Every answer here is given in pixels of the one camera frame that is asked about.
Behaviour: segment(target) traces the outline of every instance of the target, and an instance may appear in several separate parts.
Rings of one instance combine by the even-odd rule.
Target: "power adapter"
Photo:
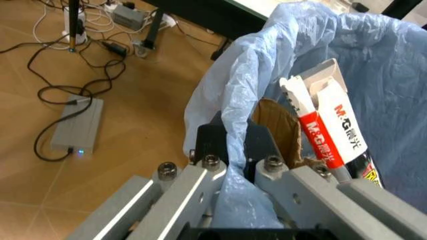
[[[126,48],[120,46],[119,44],[114,43],[114,42],[108,43],[108,42],[103,41],[102,45],[104,45],[110,52],[113,52],[119,56],[122,56],[123,58],[126,57],[126,54],[127,54]]]

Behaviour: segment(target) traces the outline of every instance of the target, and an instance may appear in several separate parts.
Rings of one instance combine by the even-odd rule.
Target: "red label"
[[[323,160],[330,169],[344,165],[343,159],[317,111],[300,117],[299,122],[318,159]]]

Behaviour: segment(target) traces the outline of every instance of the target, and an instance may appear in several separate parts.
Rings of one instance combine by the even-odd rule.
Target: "black cable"
[[[15,46],[9,47],[8,49],[0,50],[0,54],[7,53],[7,52],[9,52],[11,50],[14,50],[14,49],[17,49],[17,48],[20,48],[20,47],[23,47],[23,46],[44,45],[44,44],[51,44],[51,43],[54,43],[54,44],[55,43],[67,44],[66,42],[61,42],[61,41],[58,41],[58,42],[55,42],[55,41],[47,41],[47,42],[22,42],[22,43],[16,44]]]
[[[86,61],[86,63],[88,63],[88,65],[91,66],[91,67],[93,67],[93,68],[103,68],[103,73],[105,75],[105,78],[100,78],[100,79],[92,80],[92,81],[86,83],[83,87],[72,86],[72,85],[54,85],[54,84],[50,83],[44,76],[42,76],[40,73],[36,72],[31,67],[31,65],[35,61],[35,59],[37,58],[37,56],[42,51],[46,50],[47,48],[49,48],[53,44],[59,43],[63,38],[65,38],[67,36],[68,36],[68,34],[64,35],[64,36],[62,36],[60,38],[58,38],[55,41],[50,41],[50,42],[40,42],[40,43],[39,42],[23,42],[23,43],[15,45],[15,46],[12,46],[12,47],[10,47],[8,49],[0,51],[0,54],[2,54],[2,53],[6,53],[8,51],[17,49],[19,47],[23,47],[23,46],[44,45],[43,47],[41,47],[40,49],[38,49],[33,54],[33,56],[29,59],[29,61],[27,63],[28,70],[30,70],[32,73],[34,73],[35,75],[37,75],[41,80],[43,80],[47,84],[46,87],[43,87],[42,89],[40,89],[37,92],[37,97],[42,102],[48,103],[48,104],[53,104],[53,105],[77,105],[78,103],[83,102],[83,101],[87,101],[88,102],[87,105],[84,108],[82,108],[81,110],[73,112],[73,113],[71,113],[69,115],[63,116],[63,117],[61,117],[61,118],[53,121],[52,123],[50,123],[48,126],[46,126],[37,135],[37,137],[34,140],[34,145],[33,145],[34,154],[39,159],[41,159],[43,161],[47,161],[47,162],[58,162],[58,161],[62,161],[63,159],[65,159],[68,156],[70,156],[73,153],[74,149],[72,147],[69,147],[67,149],[67,153],[65,155],[61,156],[61,157],[58,157],[58,158],[47,158],[47,157],[44,157],[44,156],[42,156],[39,153],[39,150],[38,150],[38,143],[39,143],[39,140],[42,137],[42,135],[48,129],[50,129],[52,126],[54,126],[55,124],[60,123],[60,122],[65,121],[65,120],[68,120],[68,119],[71,119],[71,118],[74,118],[74,117],[76,117],[76,116],[84,113],[92,105],[93,97],[95,97],[95,96],[97,96],[99,94],[105,93],[105,92],[109,91],[110,89],[112,89],[112,87],[113,87],[112,81],[115,80],[115,79],[117,79],[126,70],[126,64],[124,63],[125,57],[123,57],[122,59],[113,59],[113,60],[110,60],[106,64],[100,65],[100,66],[95,66],[93,64],[90,64],[88,61]],[[84,51],[85,49],[87,49],[89,46],[90,46],[90,42],[87,44],[87,46],[85,48],[82,49],[82,51]],[[122,69],[115,76],[111,76],[110,73],[109,73],[109,71],[108,71],[108,68],[112,67],[112,66],[115,66],[115,65],[122,65]],[[92,86],[94,84],[103,83],[103,82],[107,82],[108,83],[108,86],[105,89],[99,90],[97,92],[91,92],[88,89],[90,86]],[[86,97],[86,98],[78,99],[78,100],[71,100],[71,101],[57,102],[57,101],[48,100],[48,99],[46,99],[46,98],[43,97],[43,94],[46,91],[53,90],[53,89],[57,89],[57,90],[60,90],[60,91],[63,91],[63,92],[69,93],[69,94],[73,94],[73,95],[80,95],[80,96],[83,96],[83,97]]]
[[[199,41],[199,42],[202,42],[202,43],[205,43],[205,44],[210,44],[210,45],[213,45],[213,46],[217,46],[217,47],[219,47],[219,45],[218,44],[216,44],[216,43],[213,43],[213,42],[209,42],[209,41],[205,41],[205,40],[202,40],[202,39],[200,39],[200,38],[197,38],[197,37],[195,37],[195,36],[192,36],[192,35],[190,35],[190,34],[187,34],[182,28],[181,28],[181,26],[178,24],[178,21],[175,21],[176,22],[176,26],[178,27],[178,29],[181,31],[181,33],[183,33],[185,36],[188,36],[188,37],[190,37],[190,38],[192,38],[192,39],[194,39],[194,40],[197,40],[197,41]]]

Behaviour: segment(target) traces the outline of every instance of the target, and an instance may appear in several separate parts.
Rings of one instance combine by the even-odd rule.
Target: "screw hole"
[[[301,199],[300,199],[300,196],[298,196],[298,194],[296,194],[296,193],[294,193],[293,195],[292,195],[292,197],[293,197],[293,202],[294,203],[296,203],[296,204],[301,204]]]
[[[203,202],[203,192],[198,197],[198,202],[201,204]]]

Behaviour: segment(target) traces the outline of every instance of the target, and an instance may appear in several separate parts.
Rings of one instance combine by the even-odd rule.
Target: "wooden floor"
[[[137,6],[153,9],[142,1]],[[0,50],[34,42],[33,25],[43,9],[38,1],[0,0]],[[191,35],[220,42],[217,35],[200,27],[180,24]],[[63,29],[63,13],[49,10],[37,35],[51,41]],[[129,41],[126,35],[116,39]],[[187,164],[182,151],[184,109],[212,64],[209,57],[216,46],[185,37],[177,27],[162,31],[157,45],[145,60],[127,58],[124,74],[100,97],[104,110],[94,153],[54,163],[41,161],[33,153],[37,134],[63,109],[37,98],[45,84],[27,70],[27,62],[39,46],[0,54],[1,240],[63,239],[132,175],[149,178],[165,161],[181,167]],[[85,55],[94,64],[114,58],[96,44]],[[82,86],[103,77],[100,69],[91,69],[77,53],[68,51],[46,50],[33,67],[54,84]],[[47,97],[65,100],[68,96],[51,92]],[[41,151],[59,156],[63,152],[49,150],[51,133],[43,138]]]

